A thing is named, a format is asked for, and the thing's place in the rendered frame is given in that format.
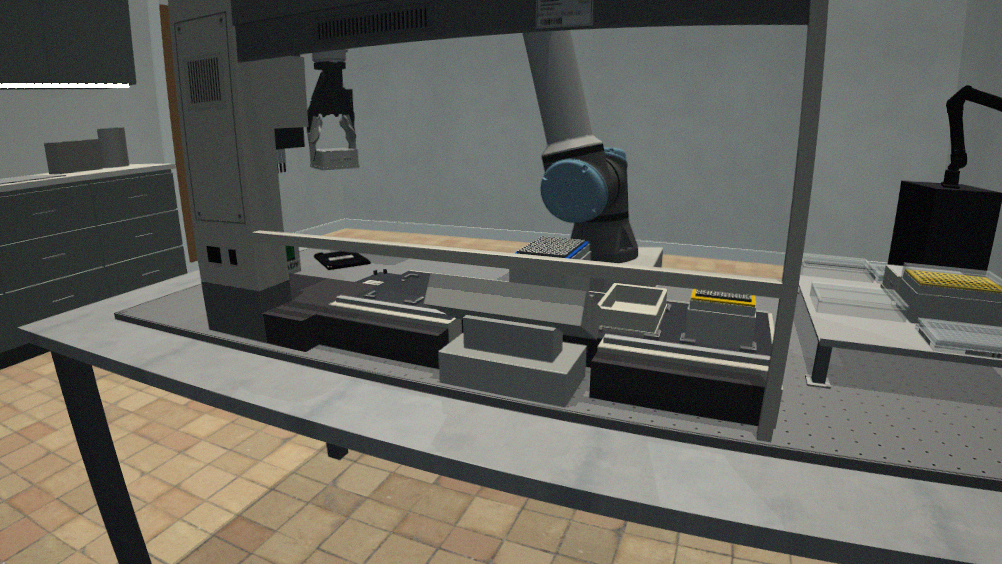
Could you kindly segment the beige rectangular tray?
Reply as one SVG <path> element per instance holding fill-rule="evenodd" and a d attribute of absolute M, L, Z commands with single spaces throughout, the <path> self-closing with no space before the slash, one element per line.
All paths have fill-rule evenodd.
<path fill-rule="evenodd" d="M 598 303 L 602 308 L 599 327 L 637 336 L 657 334 L 667 309 L 666 300 L 665 288 L 614 283 Z"/>

